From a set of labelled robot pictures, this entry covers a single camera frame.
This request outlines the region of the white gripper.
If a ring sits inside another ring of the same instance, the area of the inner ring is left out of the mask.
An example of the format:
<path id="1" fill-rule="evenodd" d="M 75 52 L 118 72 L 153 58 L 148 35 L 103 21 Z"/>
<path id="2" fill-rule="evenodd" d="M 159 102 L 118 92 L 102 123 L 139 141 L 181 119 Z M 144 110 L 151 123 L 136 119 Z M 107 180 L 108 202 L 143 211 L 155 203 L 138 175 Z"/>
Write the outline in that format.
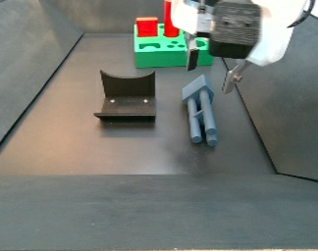
<path id="1" fill-rule="evenodd" d="M 302 14 L 318 13 L 318 0 L 252 0 L 261 7 L 260 38 L 245 60 L 236 61 L 236 66 L 226 72 L 222 93 L 227 94 L 241 81 L 242 71 L 252 65 L 273 64 L 285 54 L 293 27 L 302 19 Z M 170 20 L 174 27 L 185 31 L 186 70 L 197 67 L 198 48 L 195 36 L 198 32 L 210 33 L 210 12 L 206 4 L 205 14 L 198 12 L 199 4 L 193 0 L 171 0 Z"/>

